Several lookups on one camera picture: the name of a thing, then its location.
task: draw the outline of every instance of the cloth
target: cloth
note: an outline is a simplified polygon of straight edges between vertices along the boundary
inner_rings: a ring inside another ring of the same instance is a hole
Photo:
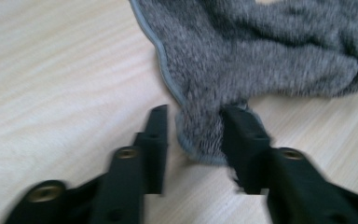
[[[178,139],[196,161],[226,164],[223,105],[250,97],[358,92],[358,0],[131,0],[181,105]]]

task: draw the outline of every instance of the light wood surface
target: light wood surface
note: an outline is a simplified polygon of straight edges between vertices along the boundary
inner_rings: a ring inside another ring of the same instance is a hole
[[[178,105],[128,1],[0,1],[0,223],[34,183],[77,186],[131,143],[148,110],[170,106],[164,197],[146,223],[269,223],[262,196],[235,193],[225,167],[189,161],[174,129]],[[358,191],[358,94],[263,96],[251,106],[275,146],[307,152],[333,182]]]

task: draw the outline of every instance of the wooden table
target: wooden table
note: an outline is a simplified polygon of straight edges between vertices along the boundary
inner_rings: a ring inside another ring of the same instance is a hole
[[[146,196],[146,223],[269,223],[265,198],[235,193],[225,167],[191,162],[175,138],[178,104],[128,1],[0,1],[0,223],[46,179],[77,186],[170,106],[165,197]],[[263,96],[251,106],[275,146],[307,152],[333,182],[358,191],[358,94]]]

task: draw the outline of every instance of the gray towel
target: gray towel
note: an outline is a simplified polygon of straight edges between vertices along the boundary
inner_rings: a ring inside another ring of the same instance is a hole
[[[131,0],[182,109],[178,139],[196,161],[225,164],[222,105],[266,93],[358,92],[358,0]]]

